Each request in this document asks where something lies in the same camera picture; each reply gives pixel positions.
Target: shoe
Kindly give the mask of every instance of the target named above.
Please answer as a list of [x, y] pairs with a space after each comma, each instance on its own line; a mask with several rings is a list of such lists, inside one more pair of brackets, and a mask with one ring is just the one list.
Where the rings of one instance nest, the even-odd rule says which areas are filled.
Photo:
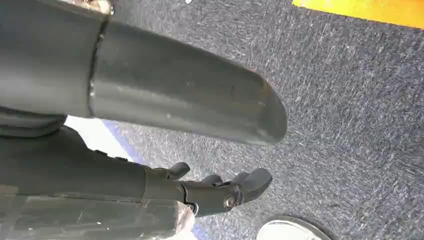
[[314, 225], [292, 216], [273, 220], [259, 230], [256, 240], [331, 240]]

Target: yellow floor marking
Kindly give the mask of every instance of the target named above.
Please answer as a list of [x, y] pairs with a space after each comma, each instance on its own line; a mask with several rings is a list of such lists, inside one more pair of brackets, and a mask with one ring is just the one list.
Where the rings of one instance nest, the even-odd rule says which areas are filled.
[[424, 0], [293, 0], [293, 5], [424, 29]]

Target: plastic wrap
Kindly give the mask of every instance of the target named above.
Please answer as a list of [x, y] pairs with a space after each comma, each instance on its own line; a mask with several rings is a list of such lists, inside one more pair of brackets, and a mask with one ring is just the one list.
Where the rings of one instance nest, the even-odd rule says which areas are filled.
[[10, 187], [0, 194], [0, 240], [164, 240], [195, 221], [173, 200], [22, 196]]

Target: gray carpet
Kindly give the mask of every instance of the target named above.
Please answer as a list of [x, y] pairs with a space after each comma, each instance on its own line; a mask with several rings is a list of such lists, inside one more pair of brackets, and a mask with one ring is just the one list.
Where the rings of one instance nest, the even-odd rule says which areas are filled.
[[424, 239], [423, 30], [289, 0], [118, 0], [114, 18], [262, 73], [288, 110], [271, 147], [117, 125], [154, 167], [184, 161], [198, 180], [271, 171], [260, 200], [197, 221], [211, 240], [254, 239], [285, 214], [334, 239]]

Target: screw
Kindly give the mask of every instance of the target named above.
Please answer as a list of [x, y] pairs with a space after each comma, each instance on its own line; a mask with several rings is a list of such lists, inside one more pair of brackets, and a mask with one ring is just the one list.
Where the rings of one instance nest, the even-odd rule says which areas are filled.
[[228, 195], [224, 199], [224, 207], [227, 209], [234, 207], [235, 204], [236, 204], [236, 199], [232, 195]]

